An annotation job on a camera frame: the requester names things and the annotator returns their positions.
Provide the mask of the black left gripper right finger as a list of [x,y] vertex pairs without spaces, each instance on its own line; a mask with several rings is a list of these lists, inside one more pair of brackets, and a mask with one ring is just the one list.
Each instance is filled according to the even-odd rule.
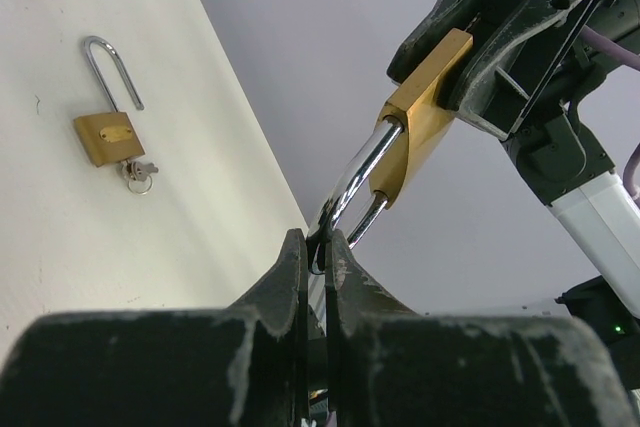
[[329,403],[341,426],[629,426],[596,334],[560,317],[424,316],[324,246]]

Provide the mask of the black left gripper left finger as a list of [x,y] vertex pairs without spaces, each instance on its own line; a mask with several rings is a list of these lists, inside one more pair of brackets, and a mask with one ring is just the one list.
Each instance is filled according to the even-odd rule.
[[307,249],[225,308],[64,312],[1,369],[5,426],[298,426],[308,416]]

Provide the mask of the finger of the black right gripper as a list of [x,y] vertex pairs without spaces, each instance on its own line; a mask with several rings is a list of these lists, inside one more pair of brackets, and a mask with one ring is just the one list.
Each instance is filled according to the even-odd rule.
[[473,36],[471,52],[452,74],[451,85],[460,84],[471,72],[471,64],[479,58],[498,28],[515,13],[523,0],[437,0],[431,11],[398,47],[387,76],[399,84],[424,60],[444,35],[456,28]]
[[450,84],[447,106],[457,116],[505,140],[532,109],[596,0],[523,0],[472,62]]

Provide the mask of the large brass padlock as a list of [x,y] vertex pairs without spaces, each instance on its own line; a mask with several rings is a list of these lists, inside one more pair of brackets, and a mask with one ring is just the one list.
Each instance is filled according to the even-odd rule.
[[385,101],[375,128],[349,162],[327,196],[307,233],[309,270],[324,272],[321,245],[332,232],[364,183],[371,204],[350,234],[357,244],[383,209],[389,209],[442,141],[454,114],[440,106],[438,96],[448,74],[473,47],[473,35],[452,29],[399,84]]

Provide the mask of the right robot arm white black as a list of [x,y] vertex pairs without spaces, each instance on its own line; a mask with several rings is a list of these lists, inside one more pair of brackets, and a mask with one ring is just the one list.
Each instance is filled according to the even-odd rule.
[[639,206],[579,114],[639,63],[639,0],[437,0],[387,70],[404,81],[453,29],[470,52],[440,105],[500,141],[521,178],[598,270],[560,303],[611,349],[639,344]]

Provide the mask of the medium padlock keys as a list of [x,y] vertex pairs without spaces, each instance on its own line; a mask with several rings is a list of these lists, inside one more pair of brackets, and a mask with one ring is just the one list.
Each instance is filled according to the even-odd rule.
[[127,189],[135,195],[145,195],[153,188],[154,175],[159,168],[152,162],[125,160],[120,167]]

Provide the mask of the medium brass padlock long shackle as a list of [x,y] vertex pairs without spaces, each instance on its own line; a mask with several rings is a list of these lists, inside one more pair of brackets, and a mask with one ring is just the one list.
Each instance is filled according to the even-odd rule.
[[141,157],[145,154],[145,150],[128,114],[117,106],[115,97],[93,55],[92,48],[95,46],[101,47],[112,59],[134,107],[142,111],[145,106],[114,46],[102,37],[87,36],[82,41],[83,53],[106,95],[111,110],[76,117],[73,125],[91,164],[102,167]]

